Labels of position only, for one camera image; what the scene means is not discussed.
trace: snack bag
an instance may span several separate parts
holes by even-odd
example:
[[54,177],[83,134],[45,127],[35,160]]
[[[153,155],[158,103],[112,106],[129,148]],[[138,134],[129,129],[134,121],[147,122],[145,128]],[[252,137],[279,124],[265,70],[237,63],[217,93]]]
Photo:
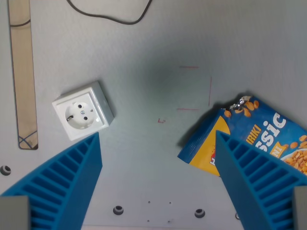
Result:
[[217,130],[244,140],[307,175],[307,131],[261,100],[249,96],[205,119],[178,157],[219,176],[215,167]]

